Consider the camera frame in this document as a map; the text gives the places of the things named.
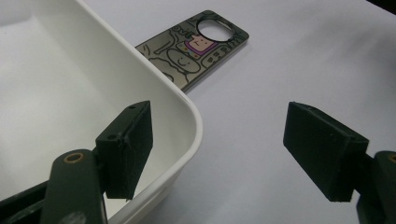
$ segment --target metal plate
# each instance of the metal plate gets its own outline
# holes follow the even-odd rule
[[[198,25],[212,20],[231,30],[226,41],[218,41],[201,34]],[[152,37],[137,46],[146,58],[186,91],[213,67],[230,56],[248,40],[248,33],[207,10]]]

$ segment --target oval cutout hole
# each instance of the oval cutout hole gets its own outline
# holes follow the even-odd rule
[[[198,24],[198,30],[205,37],[216,41],[227,41],[233,37],[230,27],[213,20],[201,21]]]

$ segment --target keychain tag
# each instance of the keychain tag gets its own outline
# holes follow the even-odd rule
[[[229,29],[232,37],[219,41],[201,34],[198,25],[202,21],[217,22]],[[207,10],[152,37],[136,49],[186,91],[247,40],[248,33]]]

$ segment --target white surface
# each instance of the white surface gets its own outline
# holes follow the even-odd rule
[[[133,46],[212,9],[250,34],[192,89],[200,151],[142,223],[358,223],[329,203],[282,145],[289,101],[396,148],[396,16],[363,0],[85,0]]]
[[[0,15],[0,200],[45,181],[58,156],[93,149],[125,107],[150,100],[154,147],[135,198],[106,201],[108,217],[122,208],[110,223],[142,216],[200,145],[196,107],[73,0],[3,0]]]

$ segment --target white table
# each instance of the white table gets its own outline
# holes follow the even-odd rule
[[[188,92],[204,141],[142,223],[358,223],[283,147],[288,102],[313,105],[396,150],[396,16],[362,0],[86,0],[133,46],[211,9],[250,34]]]

